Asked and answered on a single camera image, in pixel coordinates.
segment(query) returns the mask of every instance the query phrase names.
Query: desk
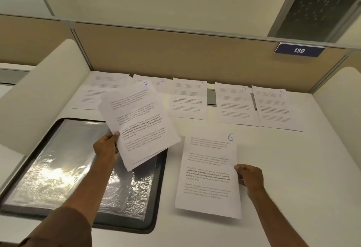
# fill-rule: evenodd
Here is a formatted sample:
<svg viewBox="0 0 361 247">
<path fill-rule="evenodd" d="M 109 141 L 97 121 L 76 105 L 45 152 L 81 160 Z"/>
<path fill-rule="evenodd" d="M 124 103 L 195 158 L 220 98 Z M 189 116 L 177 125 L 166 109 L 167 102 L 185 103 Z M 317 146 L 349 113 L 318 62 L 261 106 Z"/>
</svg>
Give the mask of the desk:
<svg viewBox="0 0 361 247">
<path fill-rule="evenodd" d="M 200 127 L 233 133 L 238 162 L 263 169 L 265 187 L 292 226 L 310 246 L 359 246 L 361 171 L 311 94 L 289 92 L 304 132 L 172 117 L 179 135 Z M 164 96 L 167 105 L 169 95 Z M 58 118 L 102 120 L 98 111 L 71 109 Z M 182 143 L 169 148 L 156 227 L 147 235 L 93 229 L 93 246 L 269 246 L 256 211 L 241 187 L 243 219 L 234 220 L 174 207 Z M 35 220 L 0 216 L 0 241 L 20 242 Z"/>
</svg>

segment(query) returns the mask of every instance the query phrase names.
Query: hand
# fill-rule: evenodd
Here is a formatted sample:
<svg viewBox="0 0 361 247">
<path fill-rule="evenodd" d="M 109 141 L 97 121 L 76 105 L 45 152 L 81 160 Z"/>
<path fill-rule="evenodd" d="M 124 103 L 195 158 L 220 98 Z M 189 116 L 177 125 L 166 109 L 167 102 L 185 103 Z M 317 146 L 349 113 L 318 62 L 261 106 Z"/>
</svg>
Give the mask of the hand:
<svg viewBox="0 0 361 247">
<path fill-rule="evenodd" d="M 265 190 L 263 174 L 260 168 L 245 164 L 237 164 L 234 168 L 238 173 L 239 184 L 247 187 L 248 196 Z"/>
<path fill-rule="evenodd" d="M 116 161 L 116 154 L 118 153 L 116 141 L 119 135 L 119 132 L 115 132 L 114 135 L 109 133 L 97 140 L 97 142 L 93 144 L 94 152 L 97 156 Z"/>
</svg>

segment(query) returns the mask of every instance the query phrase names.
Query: person's left hand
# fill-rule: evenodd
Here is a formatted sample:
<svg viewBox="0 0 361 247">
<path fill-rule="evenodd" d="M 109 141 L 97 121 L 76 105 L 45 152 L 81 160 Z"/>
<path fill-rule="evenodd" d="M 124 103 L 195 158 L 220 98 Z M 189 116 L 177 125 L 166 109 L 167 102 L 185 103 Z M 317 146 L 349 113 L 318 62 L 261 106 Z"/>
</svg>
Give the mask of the person's left hand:
<svg viewBox="0 0 361 247">
<path fill-rule="evenodd" d="M 97 156 L 100 158 L 116 160 L 116 154 L 118 153 L 116 141 L 119 138 L 119 135 L 119 132 L 115 132 L 114 135 L 109 133 L 97 140 L 97 142 L 93 144 L 94 152 Z"/>
</svg>

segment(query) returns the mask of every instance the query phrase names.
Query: forearm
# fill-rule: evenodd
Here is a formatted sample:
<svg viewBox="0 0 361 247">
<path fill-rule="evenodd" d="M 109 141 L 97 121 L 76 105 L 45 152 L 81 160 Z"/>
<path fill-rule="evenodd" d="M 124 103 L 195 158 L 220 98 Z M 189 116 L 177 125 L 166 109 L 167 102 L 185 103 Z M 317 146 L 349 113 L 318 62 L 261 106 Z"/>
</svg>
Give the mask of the forearm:
<svg viewBox="0 0 361 247">
<path fill-rule="evenodd" d="M 78 210 L 92 225 L 114 165 L 113 160 L 97 158 L 87 175 L 62 206 Z"/>
<path fill-rule="evenodd" d="M 250 193 L 250 199 L 272 247 L 308 247 L 265 190 Z"/>
</svg>

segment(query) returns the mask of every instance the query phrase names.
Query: stack of paper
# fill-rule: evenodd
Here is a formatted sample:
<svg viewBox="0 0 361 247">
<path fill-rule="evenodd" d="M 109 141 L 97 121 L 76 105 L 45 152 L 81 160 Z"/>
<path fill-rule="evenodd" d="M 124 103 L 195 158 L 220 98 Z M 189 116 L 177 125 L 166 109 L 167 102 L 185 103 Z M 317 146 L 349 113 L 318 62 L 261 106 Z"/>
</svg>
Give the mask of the stack of paper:
<svg viewBox="0 0 361 247">
<path fill-rule="evenodd" d="M 148 82 L 151 82 L 154 87 L 156 88 L 157 92 L 159 93 L 165 93 L 165 78 L 157 78 L 157 77 L 146 77 L 146 76 L 139 76 L 134 74 L 133 75 L 134 83 L 137 83 L 139 81 L 145 81 L 144 84 L 147 85 Z"/>
<path fill-rule="evenodd" d="M 264 127 L 302 131 L 284 89 L 252 86 L 259 123 Z"/>
<path fill-rule="evenodd" d="M 92 71 L 71 101 L 76 109 L 98 110 L 100 95 L 127 84 L 129 74 Z"/>
<path fill-rule="evenodd" d="M 207 119 L 207 82 L 173 78 L 169 115 Z"/>
<path fill-rule="evenodd" d="M 215 98 L 219 122 L 259 126 L 249 87 L 216 82 Z"/>
<path fill-rule="evenodd" d="M 128 171 L 181 141 L 151 83 L 116 89 L 101 100 L 98 108 L 111 132 L 120 132 L 117 146 Z"/>
<path fill-rule="evenodd" d="M 231 135 L 186 137 L 175 207 L 241 219 L 237 146 Z"/>
</svg>

